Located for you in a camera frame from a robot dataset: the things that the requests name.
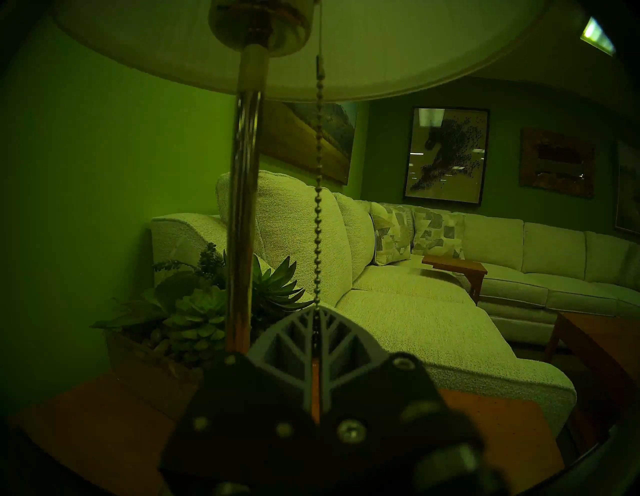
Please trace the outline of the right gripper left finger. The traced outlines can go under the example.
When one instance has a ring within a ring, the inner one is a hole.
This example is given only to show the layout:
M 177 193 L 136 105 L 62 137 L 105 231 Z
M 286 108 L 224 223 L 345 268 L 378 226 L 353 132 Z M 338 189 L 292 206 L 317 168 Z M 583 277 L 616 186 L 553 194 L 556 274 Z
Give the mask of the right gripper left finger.
M 159 462 L 161 495 L 312 495 L 317 440 L 311 306 L 274 324 L 248 351 L 226 345 L 204 372 Z

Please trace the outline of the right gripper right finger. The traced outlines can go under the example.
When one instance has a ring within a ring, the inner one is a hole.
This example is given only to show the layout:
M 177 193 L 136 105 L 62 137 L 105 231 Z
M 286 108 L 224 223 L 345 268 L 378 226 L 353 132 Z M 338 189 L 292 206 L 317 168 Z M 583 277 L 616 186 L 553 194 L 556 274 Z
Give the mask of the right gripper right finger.
M 321 495 L 506 495 L 478 428 L 415 355 L 321 306 L 320 372 Z

